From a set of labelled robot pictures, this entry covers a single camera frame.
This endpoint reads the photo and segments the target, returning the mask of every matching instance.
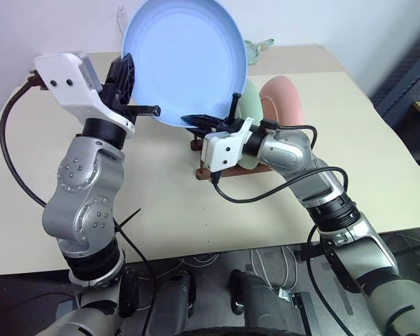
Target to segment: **dark floor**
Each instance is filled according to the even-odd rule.
[[[403,232],[406,237],[399,234],[384,234],[383,238],[393,251],[406,249],[409,245],[417,245],[415,239],[420,240],[420,229]],[[294,251],[298,246],[291,246]],[[266,272],[272,284],[281,283],[285,275],[284,259],[280,248],[260,249]],[[293,259],[287,252],[290,275],[288,284],[294,281]],[[201,265],[191,257],[185,259],[188,263]],[[261,267],[256,254],[254,265],[261,274]],[[177,259],[160,260],[153,263],[157,274],[161,274],[180,263]],[[420,283],[420,250],[398,257],[400,271],[403,276]],[[379,335],[375,328],[365,302],[361,295],[346,293],[339,285],[326,259],[321,256],[312,261],[316,281],[327,297],[339,317],[351,329],[354,335]],[[146,276],[143,265],[133,264],[141,277]],[[235,268],[241,270],[251,269],[250,251],[233,251],[221,253],[218,259],[208,267],[190,267],[182,265],[181,270],[189,270],[197,280],[197,301],[194,314],[187,322],[187,330],[212,326],[242,326],[243,316],[236,316],[230,310],[230,292],[228,279]],[[307,291],[316,309],[316,315],[321,327],[322,335],[341,335],[342,332],[332,317],[327,313],[321,301],[317,298],[304,263],[298,264],[298,281],[293,292]],[[160,278],[160,283],[168,276]],[[67,282],[67,272],[49,272],[45,274],[23,274],[16,276],[0,276],[0,335],[35,335],[38,331],[49,326],[56,317],[57,304],[69,300],[69,296],[50,294],[29,300],[36,295],[56,292],[72,294]],[[145,307],[151,297],[151,283],[141,281],[140,307]],[[291,331],[303,333],[302,322],[297,309],[286,301],[281,302],[281,310]],[[122,325],[124,335],[140,335],[141,326],[147,314],[147,309],[138,311],[135,316],[128,318]]]

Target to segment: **wire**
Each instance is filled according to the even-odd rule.
[[[40,295],[30,297],[29,299],[23,300],[23,301],[21,301],[17,304],[14,304],[13,306],[0,309],[0,313],[9,312],[10,310],[21,307],[21,306],[23,306],[23,305],[25,305],[25,304],[27,304],[31,301],[34,301],[36,299],[43,298],[43,297],[49,296],[49,295],[63,295],[63,296],[67,296],[68,298],[71,298],[71,299],[74,299],[74,300],[76,299],[75,295],[72,295],[72,294],[63,293],[63,292],[48,292],[48,293],[44,293],[44,294],[40,294]]]
[[[123,222],[120,224],[120,228],[125,226],[135,215],[137,215],[141,211],[141,208],[136,210],[131,216],[127,217]]]
[[[155,296],[157,293],[157,279],[155,278],[155,273],[154,273],[153,268],[151,267],[151,264],[145,258],[143,253],[139,250],[137,246],[135,246],[132,240],[123,232],[123,229],[119,226],[119,224],[116,222],[115,219],[113,220],[113,222],[115,224],[115,230],[121,234],[121,236],[125,239],[125,241],[137,252],[140,258],[143,260],[143,263],[148,269],[148,272],[151,275],[151,279],[153,280],[153,286],[154,286],[153,296],[151,298],[151,304],[148,310],[148,315],[146,315],[145,323],[143,325],[143,331],[141,332],[141,335],[144,336],[146,334],[146,330],[148,329],[148,322],[151,317],[151,313],[153,312]]]
[[[411,249],[414,248],[414,246],[411,245],[408,242],[408,239],[413,240],[414,242],[420,243],[420,239],[417,239],[417,238],[414,238],[414,237],[411,237],[411,236],[406,236],[406,235],[401,234],[401,233],[396,233],[396,235],[399,236],[399,237],[402,237],[405,240],[406,245],[408,245]],[[414,253],[417,254],[420,257],[420,252],[414,251]]]
[[[170,270],[168,270],[168,271],[166,271],[166,272],[164,272],[164,273],[161,273],[161,274],[157,275],[155,278],[156,278],[156,279],[159,279],[159,278],[164,277],[165,275],[167,275],[167,274],[169,274],[169,273],[171,273],[171,272],[174,272],[174,271],[175,271],[175,270],[177,270],[180,266],[182,266],[182,264],[183,264],[183,260],[180,260],[180,261],[179,261],[179,264],[178,264],[177,266],[175,266],[175,267],[171,268]],[[139,276],[139,279],[140,279],[140,280],[152,280],[151,278],[145,278],[145,277],[142,277],[142,276]]]
[[[321,290],[317,286],[316,280],[314,279],[313,271],[311,269],[311,258],[309,257],[309,251],[312,247],[311,239],[312,239],[313,234],[316,231],[316,229],[317,229],[317,226],[316,225],[313,226],[313,228],[309,231],[308,240],[307,240],[307,257],[306,257],[306,259],[307,259],[307,270],[308,270],[309,279],[311,280],[311,284],[313,285],[314,290],[316,291],[317,295],[319,296],[319,299],[321,299],[325,308],[328,310],[328,312],[331,314],[331,316],[334,318],[334,320],[337,322],[337,324],[339,324],[339,327],[341,327],[341,329],[344,331],[344,333],[346,333],[346,335],[353,336],[351,331],[343,324],[343,322],[341,321],[339,316],[336,315],[335,311],[330,307],[327,300],[324,298]]]
[[[197,263],[202,263],[202,264],[205,264],[205,263],[208,263],[209,261],[212,261],[212,260],[213,260],[213,258],[215,258],[215,257],[216,257],[216,254],[215,254],[215,253],[210,253],[210,255],[211,255],[211,257],[210,257],[210,258],[208,258],[208,259],[206,259],[206,260],[200,260],[200,259],[198,259],[197,257],[193,257],[193,260],[194,260],[195,262],[197,262]]]
[[[256,254],[257,254],[257,256],[258,256],[258,259],[259,259],[259,261],[260,261],[260,265],[261,265],[261,268],[262,268],[263,274],[265,275],[265,280],[266,280],[266,283],[267,283],[267,285],[269,286],[269,288],[271,288],[271,289],[272,289],[272,290],[274,290],[274,291],[277,291],[277,290],[279,290],[280,288],[283,288],[283,289],[286,289],[287,291],[290,291],[290,290],[292,290],[292,289],[293,289],[293,288],[297,285],[297,282],[298,282],[298,265],[297,265],[297,259],[296,259],[296,258],[295,258],[295,256],[294,256],[294,252],[293,252],[293,250],[291,250],[288,246],[285,246],[285,247],[288,249],[288,251],[289,251],[289,252],[291,253],[291,255],[293,256],[293,259],[294,259],[294,265],[295,265],[295,279],[294,279],[293,285],[292,285],[290,288],[287,288],[287,287],[286,287],[286,283],[288,282],[288,277],[289,277],[289,268],[288,268],[288,259],[287,259],[286,254],[285,254],[284,247],[283,247],[283,246],[280,246],[280,249],[281,249],[281,254],[282,254],[282,256],[283,256],[283,259],[285,260],[285,266],[286,266],[286,276],[285,276],[285,280],[283,281],[283,283],[282,283],[280,286],[278,286],[278,287],[273,287],[273,286],[272,286],[272,284],[271,284],[271,282],[270,282],[269,278],[267,277],[267,273],[266,273],[265,265],[264,265],[264,263],[263,263],[263,259],[261,258],[261,255],[260,255],[260,253],[258,252],[258,250],[255,248],[255,252],[256,252]],[[251,264],[252,264],[253,272],[255,273],[255,275],[257,275],[257,276],[258,276],[258,272],[257,272],[257,270],[256,270],[256,268],[255,268],[255,264],[254,264],[254,262],[253,262],[253,251],[254,251],[254,249],[251,249]]]
[[[283,259],[285,260],[286,276],[285,276],[285,280],[283,281],[283,283],[278,287],[273,287],[273,285],[271,284],[271,281],[267,277],[267,273],[266,273],[265,265],[263,263],[263,259],[261,258],[261,255],[258,252],[258,249],[256,249],[256,248],[251,249],[251,264],[252,264],[252,269],[253,269],[253,272],[255,273],[255,275],[259,276],[257,270],[255,269],[255,264],[253,262],[253,251],[255,251],[256,255],[258,256],[258,259],[259,259],[260,265],[261,265],[261,270],[263,271],[263,274],[265,275],[265,280],[266,280],[266,283],[269,286],[269,288],[272,289],[273,291],[278,291],[280,288],[284,288],[284,286],[286,285],[286,282],[288,281],[288,273],[289,273],[289,271],[288,271],[288,261],[286,259],[286,256],[284,255],[284,251],[282,250],[281,252],[283,253]]]
[[[207,266],[210,266],[211,264],[213,264],[216,261],[216,259],[218,259],[218,257],[219,257],[219,254],[217,254],[216,257],[213,258],[213,260],[211,262],[209,262],[205,265],[193,265],[193,264],[190,264],[189,262],[186,262],[185,259],[181,259],[181,260],[187,266],[194,267],[194,268],[203,268],[203,267],[207,267]]]
[[[278,126],[278,130],[311,130],[313,132],[313,139],[311,140],[311,149],[314,148],[317,140],[317,129],[311,125],[294,125],[294,126]]]
[[[298,267],[297,267],[297,259],[295,258],[294,252],[288,246],[286,248],[288,249],[288,251],[290,251],[291,255],[293,256],[294,265],[295,265],[295,269],[294,269],[295,270],[295,279],[294,279],[293,285],[290,288],[288,288],[288,291],[290,291],[291,289],[293,289],[297,285],[299,274],[298,274]]]
[[[227,196],[218,186],[218,179],[213,179],[212,184],[216,190],[216,192],[221,195],[223,198],[225,198],[227,201],[230,201],[232,203],[238,203],[238,204],[244,204],[244,203],[252,203],[252,202],[257,202],[259,200],[262,200],[270,195],[273,195],[274,193],[279,192],[280,190],[283,190],[284,188],[287,188],[291,185],[293,185],[294,183],[297,183],[298,181],[301,181],[305,178],[307,178],[308,176],[311,175],[315,175],[315,174],[319,174],[321,172],[339,172],[342,174],[342,177],[344,178],[344,190],[347,191],[347,188],[349,186],[349,177],[347,176],[347,173],[343,170],[343,168],[339,168],[339,167],[322,167],[322,168],[316,168],[310,171],[307,171],[305,173],[303,173],[302,175],[299,175],[295,178],[292,178],[291,180],[287,181],[286,183],[283,183],[281,185],[279,185],[278,187],[275,187],[274,189],[271,189],[268,192],[265,192],[264,194],[261,194],[257,197],[252,197],[252,198],[248,198],[248,199],[234,199],[231,198],[229,196]]]
[[[43,86],[41,77],[35,73],[33,76],[28,77],[27,82],[9,99],[8,103],[6,103],[5,108],[3,109],[3,113],[1,114],[0,118],[0,147],[1,152],[3,153],[3,157],[5,159],[6,165],[13,175],[13,178],[17,181],[17,184],[25,191],[28,196],[30,196],[36,203],[44,207],[46,203],[39,198],[29,187],[25,184],[22,180],[20,175],[17,173],[17,170],[14,167],[13,161],[8,152],[8,145],[6,143],[6,123],[8,122],[9,113],[11,109],[14,107],[14,104],[32,87],[34,86]]]
[[[142,310],[147,310],[148,308],[151,308],[151,305],[150,304],[148,304],[148,305],[146,305],[145,307],[142,307],[142,308],[137,308],[137,311],[138,312],[141,312]]]
[[[124,38],[124,36],[123,36],[123,30],[121,29],[120,22],[118,21],[118,18],[119,18],[119,16],[118,16],[118,12],[119,12],[119,11],[120,11],[120,7],[118,7],[118,10],[117,10],[117,16],[116,16],[116,19],[117,19],[117,25],[118,25],[118,29],[120,30],[121,37],[122,37],[122,38]]]

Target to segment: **light blue plate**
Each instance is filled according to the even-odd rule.
[[[189,127],[181,116],[225,118],[232,94],[247,75],[243,38],[229,13],[214,0],[148,0],[134,14],[122,56],[135,64],[132,98],[159,105],[159,121]]]

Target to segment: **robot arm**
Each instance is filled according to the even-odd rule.
[[[42,217],[70,267],[80,309],[39,335],[116,335],[138,305],[137,275],[125,267],[113,219],[124,178],[121,150],[134,135],[136,117],[158,116],[160,108],[128,105],[134,86],[131,55],[112,62],[103,85],[83,53],[44,55],[34,63],[59,105],[84,125],[59,165],[57,188]]]
[[[199,126],[202,118],[206,116],[184,119]],[[215,128],[223,132],[205,136],[202,160],[211,172],[236,164],[225,152],[227,143],[241,146],[231,147],[230,152],[257,157],[287,181],[304,172],[327,167],[312,152],[305,133],[277,129],[278,125],[271,120],[263,120],[259,127],[252,126],[249,119],[236,120],[228,126],[222,122]],[[317,225],[325,256],[341,284],[348,291],[363,294],[381,332],[420,335],[420,285],[399,275],[389,248],[333,172],[308,176],[290,188]]]

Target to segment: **white table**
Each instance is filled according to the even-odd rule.
[[[115,56],[92,55],[101,79]],[[316,46],[273,48],[249,71],[258,89],[274,74],[294,82],[305,122],[318,128],[315,153],[348,172],[349,196],[377,231],[420,227],[420,168],[330,54]],[[7,131],[11,157],[45,201],[55,190],[58,164],[81,130],[49,92],[33,89],[13,109]],[[140,117],[135,138],[123,148],[125,181],[115,217],[121,221],[142,208],[125,229],[148,259],[306,241],[313,224],[289,190],[254,204],[232,204],[208,181],[196,180],[199,153],[190,150],[191,139],[184,129]],[[280,183],[278,174],[267,172],[223,178],[220,187],[232,197],[252,197]],[[41,215],[0,152],[0,274],[67,268],[55,239],[42,228]],[[138,261],[119,240],[127,261]]]

